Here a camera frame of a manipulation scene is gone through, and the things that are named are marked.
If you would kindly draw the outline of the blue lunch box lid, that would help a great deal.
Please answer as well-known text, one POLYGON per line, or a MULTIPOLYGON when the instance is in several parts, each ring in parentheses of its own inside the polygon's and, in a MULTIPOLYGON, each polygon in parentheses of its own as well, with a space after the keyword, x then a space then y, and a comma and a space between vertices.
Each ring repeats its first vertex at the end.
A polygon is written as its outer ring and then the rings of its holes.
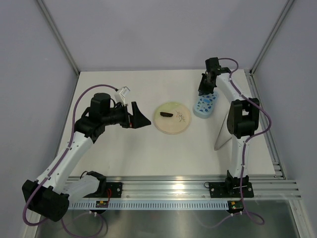
POLYGON ((198 107, 198 108, 214 107, 215 108, 218 97, 219 95, 218 95, 218 92, 216 91, 214 91, 213 94, 198 96, 193 107, 198 107))

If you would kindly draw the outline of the metal food tongs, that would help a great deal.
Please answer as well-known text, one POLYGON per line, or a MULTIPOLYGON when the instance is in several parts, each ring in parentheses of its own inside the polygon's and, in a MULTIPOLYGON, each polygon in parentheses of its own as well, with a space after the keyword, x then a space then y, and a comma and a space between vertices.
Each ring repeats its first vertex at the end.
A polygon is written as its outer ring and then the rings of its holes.
POLYGON ((215 151, 219 150, 222 146, 224 146, 228 141, 231 140, 231 134, 229 133, 227 128, 227 119, 228 113, 224 117, 223 122, 220 126, 219 133, 214 144, 215 151))

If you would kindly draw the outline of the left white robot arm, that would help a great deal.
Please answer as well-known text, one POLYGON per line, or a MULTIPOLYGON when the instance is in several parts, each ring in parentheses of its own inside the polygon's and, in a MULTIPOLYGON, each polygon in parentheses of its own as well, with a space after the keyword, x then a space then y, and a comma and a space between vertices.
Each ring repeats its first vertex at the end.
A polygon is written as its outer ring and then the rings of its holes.
POLYGON ((26 211, 31 210, 51 221, 62 219, 69 205, 85 196, 102 197, 106 194, 106 176, 90 171, 71 185, 66 181, 83 155, 104 133, 106 126, 138 129, 151 125, 132 102, 132 113, 120 104, 111 107, 111 96, 97 93, 79 120, 73 120, 71 137, 66 147, 56 156, 49 167, 34 181, 26 180, 22 186, 26 205, 23 220, 27 224, 26 211))

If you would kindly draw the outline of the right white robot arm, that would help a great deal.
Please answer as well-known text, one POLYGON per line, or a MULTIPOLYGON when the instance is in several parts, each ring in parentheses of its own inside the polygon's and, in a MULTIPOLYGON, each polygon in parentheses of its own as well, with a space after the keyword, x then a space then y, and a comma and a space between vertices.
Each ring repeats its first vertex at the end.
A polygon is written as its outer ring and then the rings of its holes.
POLYGON ((202 74, 198 92, 208 95, 218 88, 230 103, 227 116, 227 130, 232 138, 231 165, 222 182, 209 182, 211 198, 241 198, 246 192, 247 198, 253 198, 252 184, 249 182, 247 160, 250 143, 259 127, 258 98, 244 95, 242 89, 233 82, 231 71, 222 67, 219 58, 205 60, 206 72, 202 74))

